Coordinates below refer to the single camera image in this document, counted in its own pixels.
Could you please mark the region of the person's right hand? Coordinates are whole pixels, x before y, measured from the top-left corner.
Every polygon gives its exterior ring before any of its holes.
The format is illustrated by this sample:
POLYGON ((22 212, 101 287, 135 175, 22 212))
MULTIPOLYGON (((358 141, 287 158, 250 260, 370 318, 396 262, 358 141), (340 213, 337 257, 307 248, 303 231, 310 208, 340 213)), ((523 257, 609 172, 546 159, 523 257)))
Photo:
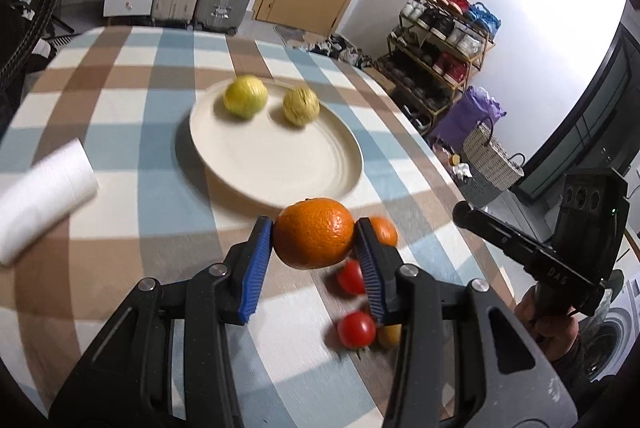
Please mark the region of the person's right hand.
POLYGON ((560 315, 544 318, 537 312, 534 286, 526 292, 515 307, 514 314, 550 362, 566 356, 578 339, 579 325, 574 316, 560 315))

